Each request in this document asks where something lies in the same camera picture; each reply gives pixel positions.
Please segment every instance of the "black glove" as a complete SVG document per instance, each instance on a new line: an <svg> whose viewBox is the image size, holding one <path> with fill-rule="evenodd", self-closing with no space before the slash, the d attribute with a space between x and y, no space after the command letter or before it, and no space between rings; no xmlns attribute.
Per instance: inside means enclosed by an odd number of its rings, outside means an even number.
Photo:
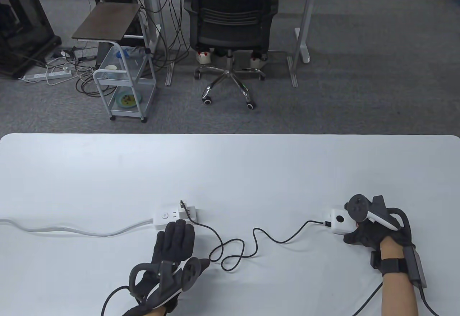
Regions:
<svg viewBox="0 0 460 316"><path fill-rule="evenodd" d="M404 227L401 227L399 231L393 231L369 219L358 223L358 229L352 233L345 234L344 242L347 244L362 244L365 247L371 247L380 252L380 243L387 236L390 236L396 243L403 247L412 245Z"/></svg>
<svg viewBox="0 0 460 316"><path fill-rule="evenodd" d="M192 256L195 241L195 229L191 224L186 224L184 220L171 222L166 226L164 231L159 231L156 236L156 244L153 250L152 263L159 264L162 261L171 261L179 265ZM209 267L209 260L200 260L202 272ZM136 295L145 298L150 291L159 283L158 277L151 273L145 272L142 280L134 288ZM166 312L172 312L177 306L179 295L169 300L163 306ZM128 310L123 316L143 316L152 310L145 305L136 306Z"/></svg>

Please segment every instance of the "black mesh chair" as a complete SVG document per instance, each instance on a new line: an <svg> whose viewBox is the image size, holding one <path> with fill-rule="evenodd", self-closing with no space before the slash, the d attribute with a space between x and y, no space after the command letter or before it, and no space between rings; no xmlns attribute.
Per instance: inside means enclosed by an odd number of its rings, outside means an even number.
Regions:
<svg viewBox="0 0 460 316"><path fill-rule="evenodd" d="M255 108L248 88L237 77L240 73L257 73L260 80L265 74L255 68L233 70L235 50L267 52L273 16L278 12L278 0L185 0L184 8L190 15L190 46L197 51L209 48L227 50L225 69L214 65L201 65L194 78L201 73L217 72L220 76L210 83L202 96L204 104L211 104L209 93L220 81L231 78L243 92L249 109Z"/></svg>

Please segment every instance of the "standing desk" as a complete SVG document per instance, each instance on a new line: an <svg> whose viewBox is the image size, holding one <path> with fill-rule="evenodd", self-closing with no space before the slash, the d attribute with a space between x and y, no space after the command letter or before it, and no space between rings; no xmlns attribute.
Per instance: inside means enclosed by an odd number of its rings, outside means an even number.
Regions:
<svg viewBox="0 0 460 316"><path fill-rule="evenodd" d="M310 62L310 54L307 48L307 35L312 20L313 8L315 6L315 0L305 0L304 12L302 15L302 22L300 27L294 29L294 33L297 39L296 48L293 55L288 55L287 63L289 66L289 73L291 75L291 82L294 88L297 88L299 85L297 83L297 62L299 60L299 55L302 57L302 62L307 64Z"/></svg>
<svg viewBox="0 0 460 316"><path fill-rule="evenodd" d="M440 315L460 309L460 140L453 136L10 134L0 140L0 218L110 232L184 200L198 220L254 250L251 230L290 237L351 196L383 194L411 222ZM194 255L217 245L196 228ZM368 248L323 226L287 245L258 234L233 273L210 265L174 315L352 315L381 282ZM134 265L151 259L153 226L112 238L27 234L0 225L2 316L93 316ZM227 254L240 251L235 244ZM118 292L106 316L135 305ZM419 300L420 316L428 311ZM381 315L381 292L360 316Z"/></svg>

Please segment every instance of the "chrome chair base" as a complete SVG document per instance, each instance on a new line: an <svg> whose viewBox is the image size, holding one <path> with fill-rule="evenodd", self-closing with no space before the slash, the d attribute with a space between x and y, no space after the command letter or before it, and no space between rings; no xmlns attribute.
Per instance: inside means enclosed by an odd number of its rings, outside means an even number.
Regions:
<svg viewBox="0 0 460 316"><path fill-rule="evenodd" d="M230 78L233 80L233 82L238 86L240 91L243 93L244 98L246 99L246 105L248 106L248 109L253 110L256 107L256 104L254 101L251 99L251 96L249 94L249 90L246 87L246 85L243 84L243 82L238 78L237 75L239 74L258 74L260 80L265 80L266 75L263 73L261 70L258 70L257 68L243 68L241 70L234 70L233 69L233 56L231 55L231 51L229 51L229 55L227 56L227 66L225 69L223 68L218 68L214 65L201 65L195 70L194 73L194 78L195 79L200 79L200 76L202 73L220 73L220 75L215 79L212 83L206 86L203 95L202 95L202 101L204 104L211 105L212 104L212 99L209 96L209 93L211 92L212 88L219 84L221 81L223 81L226 78Z"/></svg>

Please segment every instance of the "power strip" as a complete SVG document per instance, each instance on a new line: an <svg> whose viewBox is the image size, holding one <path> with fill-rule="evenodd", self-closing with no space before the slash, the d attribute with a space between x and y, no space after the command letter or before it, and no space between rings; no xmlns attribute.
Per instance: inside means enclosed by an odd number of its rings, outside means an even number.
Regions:
<svg viewBox="0 0 460 316"><path fill-rule="evenodd" d="M72 71L61 70L60 72L48 73L48 80L61 78L72 78ZM30 74L28 76L24 76L22 79L28 82L39 82L42 80L46 80L46 73Z"/></svg>
<svg viewBox="0 0 460 316"><path fill-rule="evenodd" d="M190 218L193 221L197 221L197 210L194 206L187 206L187 203L184 202L187 211L190 214ZM189 218L185 210L182 208L181 203L176 203L175 205L171 206L163 206L156 210L155 215L153 217L153 224L155 229L163 230L166 229L166 225L168 225L171 221L177 221L179 219L185 220L186 223L190 223Z"/></svg>

